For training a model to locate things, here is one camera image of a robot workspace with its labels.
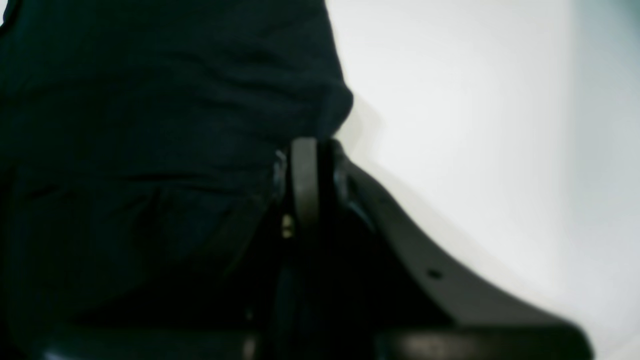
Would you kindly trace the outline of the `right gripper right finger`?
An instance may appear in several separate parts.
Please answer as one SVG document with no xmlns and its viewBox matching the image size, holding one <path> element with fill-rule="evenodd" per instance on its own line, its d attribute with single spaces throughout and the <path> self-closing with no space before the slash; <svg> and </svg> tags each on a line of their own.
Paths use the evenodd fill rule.
<svg viewBox="0 0 640 360">
<path fill-rule="evenodd" d="M 580 326 L 446 253 L 336 140 L 320 143 L 331 245 L 375 360 L 592 360 Z"/>
</svg>

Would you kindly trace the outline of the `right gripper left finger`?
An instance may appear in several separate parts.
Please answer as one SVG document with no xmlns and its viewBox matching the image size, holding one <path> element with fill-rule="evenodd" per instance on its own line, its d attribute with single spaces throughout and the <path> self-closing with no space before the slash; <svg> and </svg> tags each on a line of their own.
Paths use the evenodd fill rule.
<svg viewBox="0 0 640 360">
<path fill-rule="evenodd" d="M 238 268 L 218 287 L 139 326 L 84 323 L 58 328 L 35 360 L 318 360 L 306 331 L 304 259 L 318 242 L 318 141 L 299 137 L 275 168 L 276 197 Z"/>
</svg>

